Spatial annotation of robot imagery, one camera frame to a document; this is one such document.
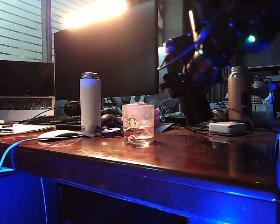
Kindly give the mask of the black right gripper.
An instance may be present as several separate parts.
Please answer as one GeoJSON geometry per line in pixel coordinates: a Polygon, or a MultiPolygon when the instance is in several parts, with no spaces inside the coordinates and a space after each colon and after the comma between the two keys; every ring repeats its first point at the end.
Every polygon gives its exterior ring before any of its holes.
{"type": "Polygon", "coordinates": [[[185,89],[206,94],[213,84],[222,81],[222,68],[198,53],[183,56],[178,63],[180,73],[163,74],[164,83],[160,84],[161,91],[167,89],[171,98],[181,97],[185,89]]]}

